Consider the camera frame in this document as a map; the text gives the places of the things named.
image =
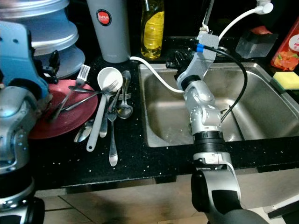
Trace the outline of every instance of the red packaging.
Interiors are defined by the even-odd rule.
[[[299,17],[271,60],[271,65],[293,71],[299,63]]]

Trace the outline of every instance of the gray cup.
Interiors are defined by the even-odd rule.
[[[126,0],[87,0],[93,26],[105,61],[125,62],[130,58]]]

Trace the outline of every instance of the kitchen sink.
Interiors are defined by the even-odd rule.
[[[299,135],[299,105],[287,94],[279,94],[270,84],[269,74],[256,63],[243,63],[248,84],[244,95],[223,121],[225,141],[271,139]],[[159,75],[176,88],[176,70],[152,64]],[[180,93],[164,87],[144,65],[139,66],[142,119],[149,147],[192,144],[189,113]],[[238,97],[244,77],[234,63],[214,63],[204,81],[223,113]]]

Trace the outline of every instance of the stack of plates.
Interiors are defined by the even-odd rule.
[[[50,54],[59,51],[58,78],[79,71],[85,61],[84,53],[74,44],[78,31],[65,14],[68,0],[19,0],[0,5],[0,19],[25,25],[31,32],[34,56],[43,65],[49,64]]]

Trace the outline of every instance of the white tube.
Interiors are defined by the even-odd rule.
[[[159,81],[160,81],[163,85],[165,85],[165,87],[166,87],[167,89],[169,89],[170,91],[177,92],[177,93],[183,93],[183,92],[184,92],[184,91],[182,91],[182,90],[174,89],[174,88],[172,88],[170,85],[168,85],[168,84],[161,78],[161,76],[159,76],[159,74],[154,70],[154,68],[153,68],[147,61],[145,61],[144,59],[142,59],[142,58],[140,58],[140,57],[132,56],[132,57],[130,57],[130,60],[136,60],[136,61],[140,61],[140,62],[142,62],[146,67],[149,68],[149,70],[150,70],[152,73],[154,73],[154,75],[159,79]]]
[[[233,26],[235,25],[238,21],[240,21],[241,19],[243,19],[244,17],[253,14],[256,12],[256,8],[251,9],[241,15],[239,15],[237,18],[235,18],[227,27],[225,27],[225,29],[222,31],[222,33],[219,35],[219,41],[221,40],[221,38],[225,35],[225,33]]]

